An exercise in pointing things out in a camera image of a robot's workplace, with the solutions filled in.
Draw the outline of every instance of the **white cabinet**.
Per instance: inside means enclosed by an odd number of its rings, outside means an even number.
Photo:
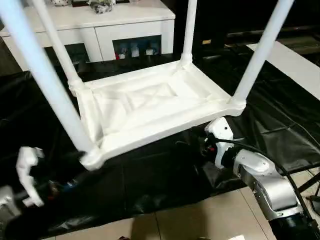
[[[51,47],[45,28],[34,7],[24,9],[43,48]],[[95,14],[88,6],[48,6],[49,14],[64,45],[84,44],[90,62],[114,60],[113,41],[161,36],[161,53],[173,52],[175,14],[161,0],[140,0],[138,3],[117,4],[113,11]],[[28,66],[16,47],[9,31],[0,37],[23,71]]]

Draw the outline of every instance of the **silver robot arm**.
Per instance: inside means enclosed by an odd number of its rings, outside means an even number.
[[[215,144],[214,163],[218,168],[229,168],[251,188],[265,218],[278,240],[320,239],[317,222],[310,219],[297,198],[291,183],[276,169],[274,162],[264,155],[232,141],[233,133],[224,117],[212,121],[206,128],[207,141]]]

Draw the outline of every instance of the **black cable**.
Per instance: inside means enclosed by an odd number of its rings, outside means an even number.
[[[318,185],[318,188],[315,191],[315,194],[314,194],[315,196],[318,196],[319,190],[320,190],[320,184]]]
[[[235,144],[235,145],[239,145],[241,146],[243,149],[246,149],[248,151],[252,151],[254,153],[259,153],[263,156],[265,156],[266,158],[268,158],[271,162],[274,163],[274,165],[280,169],[283,174],[288,178],[289,182],[291,183],[292,185],[292,188],[296,194],[296,197],[298,198],[300,204],[301,204],[301,207],[307,217],[308,220],[310,221],[313,221],[313,218],[311,217],[310,215],[310,212],[304,202],[304,199],[302,198],[299,190],[298,190],[298,187],[296,185],[296,183],[294,182],[294,180],[292,179],[292,177],[290,176],[290,174],[288,173],[288,171],[281,165],[279,164],[277,161],[275,161],[274,159],[272,159],[271,157],[269,157],[266,153],[264,153],[263,151],[261,151],[260,149],[258,148],[255,148],[253,146],[250,146],[250,145],[247,145],[247,144],[244,144],[244,143],[241,143],[241,142],[238,142],[238,141],[235,141],[235,140],[227,140],[227,139],[219,139],[219,138],[215,138],[215,136],[213,134],[209,134],[208,135],[208,138],[214,142],[214,143],[218,143],[218,142],[222,142],[222,143],[229,143],[229,144]]]
[[[315,176],[315,174],[310,170],[310,169],[308,169],[307,170],[312,176]]]

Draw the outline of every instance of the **floor tile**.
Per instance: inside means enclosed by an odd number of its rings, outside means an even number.
[[[196,204],[156,213],[161,240],[266,240],[259,223],[239,190]]]
[[[56,240],[118,240],[120,237],[131,240],[160,240],[154,214],[124,219],[103,226],[57,236]]]
[[[269,225],[269,222],[267,221],[266,217],[262,213],[260,206],[257,203],[257,200],[252,192],[252,190],[249,187],[245,187],[240,189],[243,197],[245,198],[245,201],[249,205],[249,207],[252,210],[252,213],[254,214],[255,218],[259,222],[264,234],[268,238],[268,240],[276,240],[276,237],[274,236],[272,229]]]
[[[311,171],[314,175],[316,175],[316,174],[319,173],[319,167],[312,168],[312,169],[310,169],[310,171]]]

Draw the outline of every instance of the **black plastic sheet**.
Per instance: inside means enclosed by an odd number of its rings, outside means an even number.
[[[196,64],[232,95],[251,54],[236,49]],[[173,60],[165,55],[80,64],[78,72],[91,81]],[[61,69],[57,71],[66,85]],[[0,185],[10,185],[18,193],[23,189],[15,164],[21,146],[43,149],[47,175],[60,168],[65,158],[77,161],[79,154],[28,72],[0,79],[0,86]],[[70,97],[77,107],[76,99]],[[315,97],[266,63],[243,114],[227,120],[235,139],[260,148],[293,173],[320,166],[318,105]],[[186,130],[108,160],[45,206],[27,209],[7,227],[7,237],[55,236],[244,187],[230,170],[219,170],[211,162],[203,165],[190,142]]]

